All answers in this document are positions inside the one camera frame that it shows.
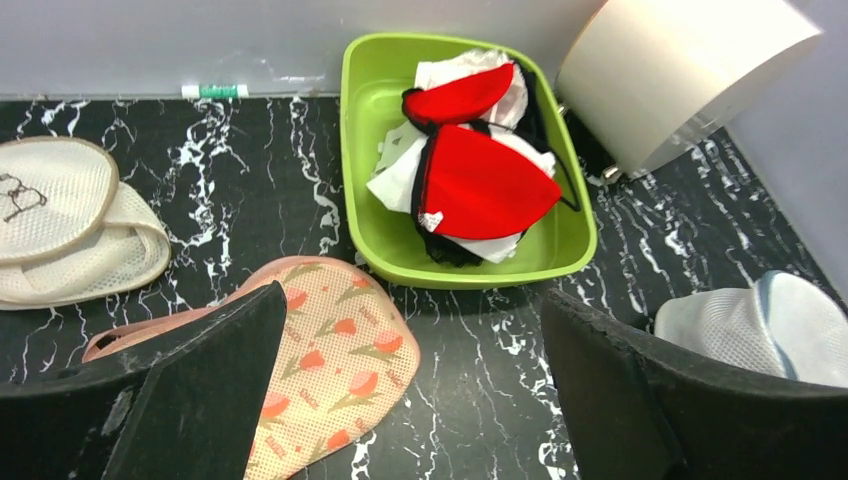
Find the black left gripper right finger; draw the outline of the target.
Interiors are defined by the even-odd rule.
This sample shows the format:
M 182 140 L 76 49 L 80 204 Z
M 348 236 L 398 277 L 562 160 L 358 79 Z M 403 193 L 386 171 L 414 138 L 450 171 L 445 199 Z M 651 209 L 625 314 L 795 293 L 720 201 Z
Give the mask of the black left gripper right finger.
M 584 479 L 843 479 L 847 392 L 731 366 L 550 290 L 542 336 Z

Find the white blue-trimmed mesh laundry bag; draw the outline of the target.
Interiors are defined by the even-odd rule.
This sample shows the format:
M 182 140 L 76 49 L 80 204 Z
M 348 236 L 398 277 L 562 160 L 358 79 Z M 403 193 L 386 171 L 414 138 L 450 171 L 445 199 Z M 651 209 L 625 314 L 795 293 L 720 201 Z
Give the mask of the white blue-trimmed mesh laundry bag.
M 654 335 L 713 360 L 790 380 L 847 386 L 847 317 L 809 281 L 770 271 L 748 288 L 671 299 Z

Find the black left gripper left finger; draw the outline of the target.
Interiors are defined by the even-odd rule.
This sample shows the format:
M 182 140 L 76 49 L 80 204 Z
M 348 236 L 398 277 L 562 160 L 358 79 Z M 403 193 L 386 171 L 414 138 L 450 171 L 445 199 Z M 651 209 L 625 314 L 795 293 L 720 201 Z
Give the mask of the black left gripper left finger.
M 278 283 L 1 388 L 5 479 L 240 479 L 284 329 Z

